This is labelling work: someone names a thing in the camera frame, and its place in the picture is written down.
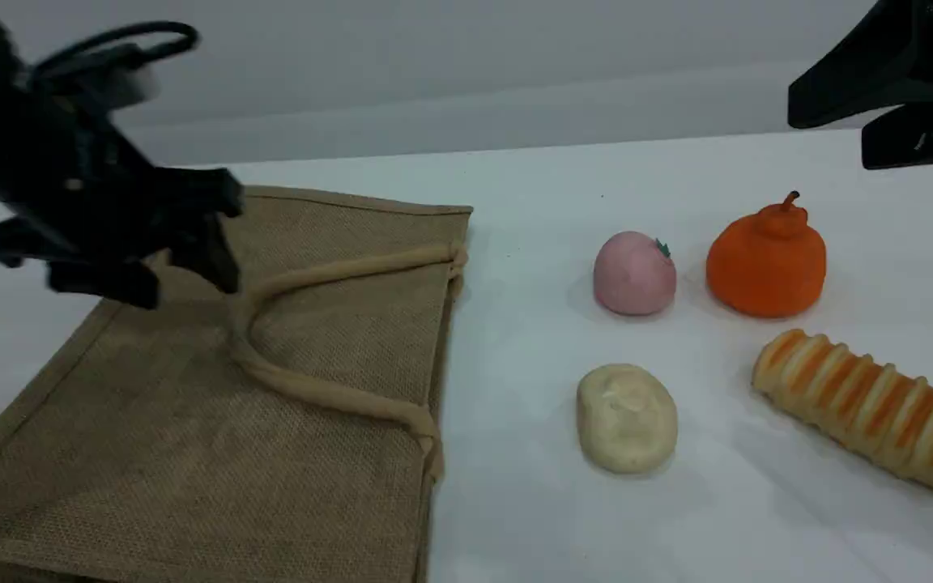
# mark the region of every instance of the striped bread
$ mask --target striped bread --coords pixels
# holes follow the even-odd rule
[[[845,344],[789,330],[766,344],[752,386],[780,409],[903,479],[933,487],[933,387]]]

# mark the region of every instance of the black cable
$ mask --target black cable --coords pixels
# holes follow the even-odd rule
[[[34,66],[32,77],[37,78],[45,76],[45,74],[48,74],[54,67],[60,66],[60,64],[68,62],[68,60],[82,53],[86,53],[90,51],[90,49],[100,47],[101,45],[116,43],[116,41],[125,40],[132,36],[144,36],[144,34],[156,34],[160,32],[181,34],[181,38],[172,40],[170,43],[160,43],[159,45],[153,45],[153,47],[149,49],[144,49],[143,62],[138,63],[140,66],[148,62],[155,62],[156,60],[189,51],[189,49],[196,47],[196,44],[200,41],[200,33],[197,33],[197,29],[187,23],[172,21],[132,23],[132,25],[129,26],[122,26],[120,28],[101,32],[95,36],[89,36],[85,38],[85,40],[70,45],[70,47],[59,49],[59,51],[45,57],[45,59],[42,59],[41,62],[38,62],[36,66]]]

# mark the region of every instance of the bag handle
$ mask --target bag handle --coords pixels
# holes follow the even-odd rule
[[[326,263],[322,266],[292,270],[292,272],[266,279],[238,296],[236,302],[233,303],[230,315],[232,332],[230,354],[236,364],[240,365],[240,368],[243,368],[249,376],[286,398],[293,398],[326,409],[395,421],[405,425],[423,450],[426,475],[433,480],[438,480],[445,472],[445,458],[441,452],[441,433],[427,407],[413,402],[385,398],[385,396],[371,394],[340,383],[316,379],[308,374],[281,368],[264,359],[258,353],[257,348],[252,346],[249,340],[249,328],[266,303],[276,296],[289,294],[296,289],[352,277],[377,275],[445,262],[451,263],[449,279],[453,280],[451,292],[455,296],[456,292],[462,288],[462,281],[460,281],[462,267],[467,262],[466,251],[462,246],[455,244],[434,245],[389,255]]]

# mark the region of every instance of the table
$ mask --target table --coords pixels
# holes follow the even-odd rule
[[[231,168],[246,184],[476,207],[431,580],[933,581],[933,494],[749,388],[760,348],[793,327],[933,384],[933,167],[862,170],[858,132],[825,130]],[[829,248],[822,299],[789,321],[731,313],[704,287],[708,247],[792,189]],[[596,251],[626,229],[673,252],[676,301],[655,317],[592,299]],[[41,271],[0,267],[0,410],[96,302],[52,294]],[[578,448],[575,385],[608,362],[648,368],[677,402],[678,449],[647,479]]]

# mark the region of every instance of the jute bag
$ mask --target jute bag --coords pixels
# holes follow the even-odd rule
[[[245,196],[240,301],[158,266],[0,416],[0,581],[425,579],[471,209]]]

